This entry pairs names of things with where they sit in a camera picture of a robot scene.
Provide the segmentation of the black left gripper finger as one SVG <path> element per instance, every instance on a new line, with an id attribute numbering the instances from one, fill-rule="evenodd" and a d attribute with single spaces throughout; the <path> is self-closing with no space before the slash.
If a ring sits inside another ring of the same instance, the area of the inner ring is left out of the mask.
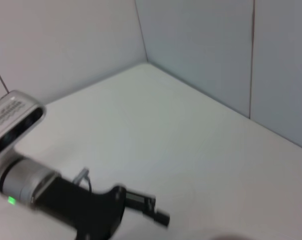
<path id="1" fill-rule="evenodd" d="M 156 209 L 156 198 L 150 195 L 126 191 L 125 207 L 141 212 L 144 216 L 152 219 L 155 223 L 168 227 L 170 215 Z"/>

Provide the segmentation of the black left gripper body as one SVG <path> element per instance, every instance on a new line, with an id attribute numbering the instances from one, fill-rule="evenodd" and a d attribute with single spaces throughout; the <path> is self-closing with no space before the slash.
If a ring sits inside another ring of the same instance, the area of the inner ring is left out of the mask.
<path id="1" fill-rule="evenodd" d="M 96 194 L 58 177 L 37 198 L 35 206 L 73 227 L 78 240 L 107 240 L 122 220 L 125 198 L 126 190 L 119 185 Z"/>

